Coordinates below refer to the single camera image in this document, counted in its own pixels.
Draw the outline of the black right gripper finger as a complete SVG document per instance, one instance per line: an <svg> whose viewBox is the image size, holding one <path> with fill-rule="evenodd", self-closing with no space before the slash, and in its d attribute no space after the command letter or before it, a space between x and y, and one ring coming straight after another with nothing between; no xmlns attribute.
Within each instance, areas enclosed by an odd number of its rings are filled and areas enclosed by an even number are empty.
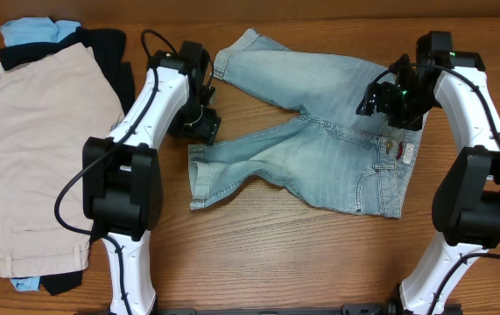
<svg viewBox="0 0 500 315"><path fill-rule="evenodd" d="M372 82L370 83L365 91L365 96L363 100L366 102L377 102L391 95L392 84L388 81Z"/></svg>
<svg viewBox="0 0 500 315"><path fill-rule="evenodd" d="M364 96L356 108L356 114L360 116L373 116L377 112L377 99Z"/></svg>

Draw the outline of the light blue denim shorts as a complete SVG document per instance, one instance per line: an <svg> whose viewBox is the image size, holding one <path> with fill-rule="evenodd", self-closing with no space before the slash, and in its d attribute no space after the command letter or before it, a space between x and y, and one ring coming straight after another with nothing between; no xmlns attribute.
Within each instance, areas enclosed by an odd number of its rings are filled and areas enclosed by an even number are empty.
<svg viewBox="0 0 500 315"><path fill-rule="evenodd" d="M188 149L192 209L233 194L251 176L313 207L397 218L421 140L384 114L356 108L383 66L355 57L295 52L255 30L215 59L215 77L261 101L297 112L284 124Z"/></svg>

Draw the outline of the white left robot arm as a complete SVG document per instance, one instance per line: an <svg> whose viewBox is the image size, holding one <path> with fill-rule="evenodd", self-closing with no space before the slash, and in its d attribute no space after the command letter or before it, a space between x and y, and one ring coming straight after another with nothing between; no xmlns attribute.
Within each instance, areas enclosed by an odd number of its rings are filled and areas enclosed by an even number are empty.
<svg viewBox="0 0 500 315"><path fill-rule="evenodd" d="M212 144L221 119L209 103L212 60L200 43L158 51L147 61L145 84L125 118L82 151L83 210L91 237L106 247L112 283L111 314L154 314L149 242L163 206L158 150L165 135Z"/></svg>

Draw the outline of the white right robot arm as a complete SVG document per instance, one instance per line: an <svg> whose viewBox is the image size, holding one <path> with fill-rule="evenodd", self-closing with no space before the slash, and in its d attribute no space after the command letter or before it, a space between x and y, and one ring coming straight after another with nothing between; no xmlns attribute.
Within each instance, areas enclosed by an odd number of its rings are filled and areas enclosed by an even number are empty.
<svg viewBox="0 0 500 315"><path fill-rule="evenodd" d="M377 76L356 108L361 116L388 115L391 127L420 130L432 108L444 109L458 156L432 203L434 238L410 276L385 304L350 304L344 314L460 314L448 304L455 286L478 258L500 260L500 117L477 52L453 48L448 31L416 43L416 60L402 55Z"/></svg>

